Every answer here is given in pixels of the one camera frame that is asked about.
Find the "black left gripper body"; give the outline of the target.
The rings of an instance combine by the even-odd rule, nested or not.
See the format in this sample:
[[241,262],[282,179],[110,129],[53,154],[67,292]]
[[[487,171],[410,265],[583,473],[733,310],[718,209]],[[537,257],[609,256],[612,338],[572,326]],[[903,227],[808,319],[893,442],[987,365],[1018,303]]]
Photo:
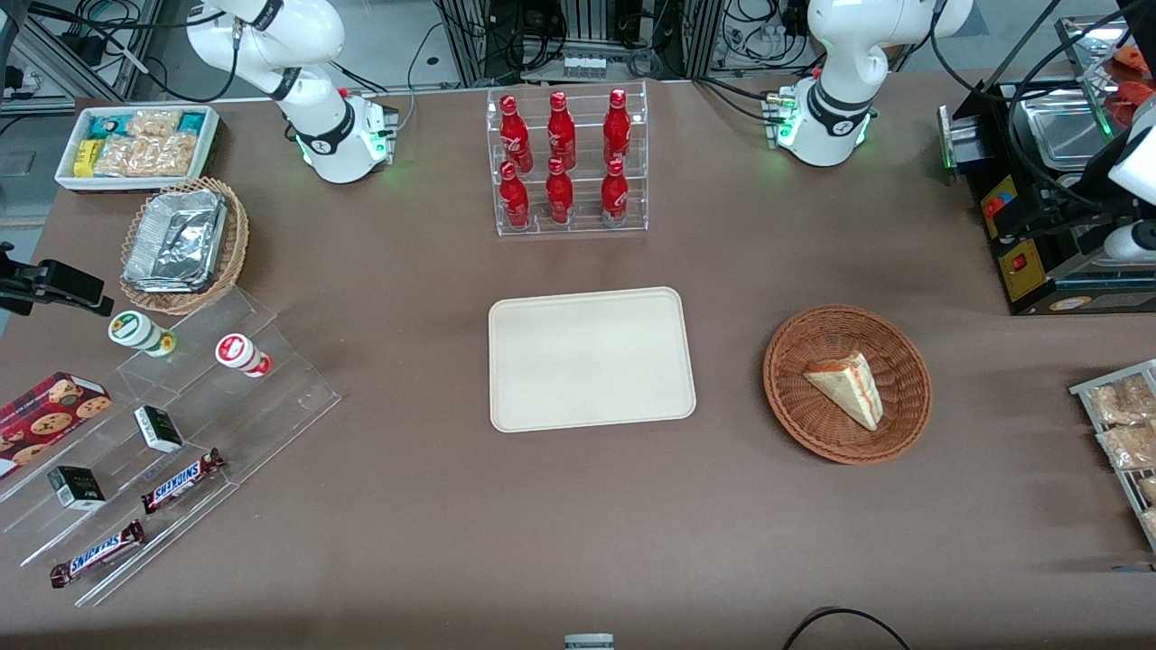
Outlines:
[[1077,228],[1085,232],[1077,236],[1082,254],[1090,254],[1106,246],[1109,235],[1131,223],[1131,193],[1113,182],[1099,185],[1099,195],[1085,205],[1074,199],[1060,198],[1032,185],[1017,190],[1011,180],[998,184],[998,256],[1010,254],[1011,249],[1040,237],[1057,236]]

